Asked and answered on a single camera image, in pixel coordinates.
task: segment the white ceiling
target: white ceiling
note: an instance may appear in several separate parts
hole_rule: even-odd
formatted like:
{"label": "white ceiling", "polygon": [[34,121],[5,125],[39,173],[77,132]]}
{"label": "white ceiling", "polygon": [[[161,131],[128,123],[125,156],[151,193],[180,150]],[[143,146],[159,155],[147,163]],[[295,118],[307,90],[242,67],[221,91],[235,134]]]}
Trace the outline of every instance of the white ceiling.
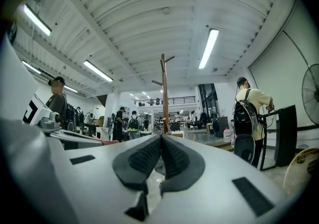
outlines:
{"label": "white ceiling", "polygon": [[[62,75],[70,87],[87,96],[114,89],[160,89],[151,80],[161,81],[162,53],[175,55],[167,63],[169,86],[224,82],[265,24],[274,24],[276,18],[267,18],[275,1],[40,0],[37,6],[35,0],[26,0],[52,34],[48,37],[36,27],[33,32],[34,24],[20,13],[14,47],[21,59],[29,59],[32,53],[33,66]],[[280,6],[285,5],[277,2],[276,9]],[[220,34],[205,69],[198,70],[208,37],[206,25]],[[114,81],[96,76],[83,65],[85,60]]]}

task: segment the floor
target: floor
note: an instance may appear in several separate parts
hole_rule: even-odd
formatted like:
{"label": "floor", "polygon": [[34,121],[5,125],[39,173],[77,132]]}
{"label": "floor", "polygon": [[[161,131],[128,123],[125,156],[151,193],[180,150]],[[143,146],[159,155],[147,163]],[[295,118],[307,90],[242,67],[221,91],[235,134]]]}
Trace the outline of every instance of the floor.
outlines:
{"label": "floor", "polygon": [[[219,144],[223,142],[223,138],[216,137],[212,134],[209,134],[206,132],[205,129],[200,129],[200,130],[189,130],[188,128],[183,128],[183,133],[184,133],[184,138],[188,140],[194,140],[199,143],[206,143],[210,142],[210,144]],[[265,156],[265,161],[264,161],[264,168],[273,166],[275,164],[274,161],[274,154],[275,150],[272,149],[267,149],[266,150],[266,156]],[[261,163],[261,158],[262,154],[260,156],[259,160],[259,166],[258,169],[260,168],[260,163]],[[270,179],[272,180],[278,188],[283,189],[283,181],[285,177],[285,173],[288,167],[280,167],[280,168],[272,168],[266,171],[263,171],[263,173]],[[149,212],[150,214],[152,211],[156,208],[156,206],[160,203],[161,201],[161,196],[160,196],[160,183],[161,181],[164,180],[164,176],[155,172],[151,173],[147,180],[147,185],[149,188],[149,194],[148,194],[148,207],[149,207]]]}

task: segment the balcony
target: balcony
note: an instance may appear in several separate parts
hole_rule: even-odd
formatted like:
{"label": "balcony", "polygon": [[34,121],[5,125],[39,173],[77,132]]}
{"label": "balcony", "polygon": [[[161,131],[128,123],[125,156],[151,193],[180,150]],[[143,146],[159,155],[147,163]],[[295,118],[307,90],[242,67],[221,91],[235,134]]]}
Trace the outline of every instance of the balcony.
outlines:
{"label": "balcony", "polygon": [[[137,107],[154,107],[163,105],[163,99],[132,100]],[[168,105],[191,105],[195,103],[195,96],[168,98]]]}

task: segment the fluorescent light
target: fluorescent light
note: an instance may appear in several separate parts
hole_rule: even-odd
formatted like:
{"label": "fluorescent light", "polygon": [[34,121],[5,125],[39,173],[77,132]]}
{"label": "fluorescent light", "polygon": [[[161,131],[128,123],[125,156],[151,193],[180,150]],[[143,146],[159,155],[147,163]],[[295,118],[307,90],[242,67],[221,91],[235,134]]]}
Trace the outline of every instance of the fluorescent light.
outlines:
{"label": "fluorescent light", "polygon": [[38,74],[41,74],[41,72],[39,70],[36,70],[34,67],[31,67],[28,63],[22,61],[22,63],[27,66],[28,68],[32,69],[33,71],[35,71]]}
{"label": "fluorescent light", "polygon": [[66,89],[68,89],[68,90],[71,90],[71,91],[74,91],[74,92],[78,93],[78,91],[76,91],[76,90],[74,90],[74,89],[72,89],[72,88],[70,88],[70,87],[68,87],[68,86],[64,86],[64,88],[66,88]]}
{"label": "fluorescent light", "polygon": [[203,57],[201,58],[201,62],[199,64],[198,69],[203,69],[206,66],[209,56],[214,48],[218,34],[219,34],[219,30],[217,29],[211,29],[209,31],[209,37],[206,44],[206,48],[205,48]]}
{"label": "fluorescent light", "polygon": [[83,64],[86,65],[88,68],[90,68],[93,72],[97,73],[99,76],[101,76],[102,78],[107,80],[108,82],[112,82],[113,81],[112,78],[110,78],[106,74],[104,74],[100,69],[95,67],[90,61],[86,60],[86,61],[84,61]]}
{"label": "fluorescent light", "polygon": [[37,25],[37,27],[40,28],[47,36],[51,34],[52,30],[47,25],[45,25],[40,17],[35,14],[27,4],[23,5],[22,10],[26,14],[26,16],[28,16],[29,19],[31,19],[33,23]]}

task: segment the yellow shirt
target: yellow shirt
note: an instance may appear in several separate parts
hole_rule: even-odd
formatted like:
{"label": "yellow shirt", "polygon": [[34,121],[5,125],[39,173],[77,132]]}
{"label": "yellow shirt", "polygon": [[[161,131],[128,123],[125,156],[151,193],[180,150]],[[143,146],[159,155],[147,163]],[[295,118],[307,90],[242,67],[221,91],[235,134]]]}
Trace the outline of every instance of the yellow shirt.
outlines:
{"label": "yellow shirt", "polygon": [[[242,89],[236,96],[237,100],[244,100],[246,96],[247,89]],[[258,89],[251,89],[248,95],[248,102],[252,103],[256,110],[257,114],[259,113],[260,107],[262,105],[269,105],[270,102],[270,95],[258,90]],[[253,137],[255,140],[260,140],[264,138],[264,130],[263,127],[258,124],[257,129],[253,132]]]}

